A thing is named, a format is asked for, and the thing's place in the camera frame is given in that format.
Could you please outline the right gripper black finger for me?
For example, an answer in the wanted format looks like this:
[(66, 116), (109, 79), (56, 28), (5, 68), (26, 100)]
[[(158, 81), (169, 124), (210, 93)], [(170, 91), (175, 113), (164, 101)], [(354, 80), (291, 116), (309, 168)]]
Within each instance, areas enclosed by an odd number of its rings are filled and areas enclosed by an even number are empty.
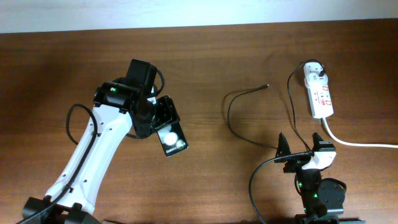
[(312, 134), (312, 138), (313, 138), (312, 151), (313, 152), (318, 152), (321, 148), (324, 147), (324, 141), (323, 141), (323, 139), (320, 137), (320, 135), (317, 132)]
[(282, 156), (288, 156), (288, 155), (291, 155), (289, 144), (288, 144), (284, 134), (280, 133), (275, 156), (282, 157)]

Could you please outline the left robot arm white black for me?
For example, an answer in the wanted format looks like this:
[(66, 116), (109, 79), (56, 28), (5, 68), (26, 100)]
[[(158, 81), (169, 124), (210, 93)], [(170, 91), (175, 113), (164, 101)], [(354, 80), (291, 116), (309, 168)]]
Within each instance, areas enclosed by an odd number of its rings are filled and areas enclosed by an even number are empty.
[(22, 223), (97, 223), (97, 194), (109, 164), (126, 138), (157, 134), (167, 157), (188, 149), (180, 117), (171, 97), (160, 96), (155, 78), (162, 72), (133, 59), (125, 77), (96, 89), (90, 119), (67, 166), (45, 197), (29, 198)]

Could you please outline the black Galaxy flip phone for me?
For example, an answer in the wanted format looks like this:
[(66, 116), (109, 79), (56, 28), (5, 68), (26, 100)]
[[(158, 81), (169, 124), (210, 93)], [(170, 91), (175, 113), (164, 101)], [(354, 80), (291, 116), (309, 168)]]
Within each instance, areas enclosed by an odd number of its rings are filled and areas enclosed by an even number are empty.
[(169, 124), (157, 131), (166, 157), (171, 157), (189, 148), (180, 123)]

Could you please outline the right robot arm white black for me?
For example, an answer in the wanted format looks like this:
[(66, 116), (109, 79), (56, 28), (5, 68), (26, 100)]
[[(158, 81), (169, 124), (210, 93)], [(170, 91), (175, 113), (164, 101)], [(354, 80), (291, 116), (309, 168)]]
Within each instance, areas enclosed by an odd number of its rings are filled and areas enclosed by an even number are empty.
[(304, 213), (296, 215), (294, 222), (338, 223), (338, 216), (344, 212), (346, 184), (321, 174), (334, 161), (336, 148), (318, 133), (313, 133), (312, 138), (312, 150), (292, 154), (284, 134), (279, 134), (276, 162), (284, 164), (285, 173), (295, 174), (295, 188), (303, 203)]

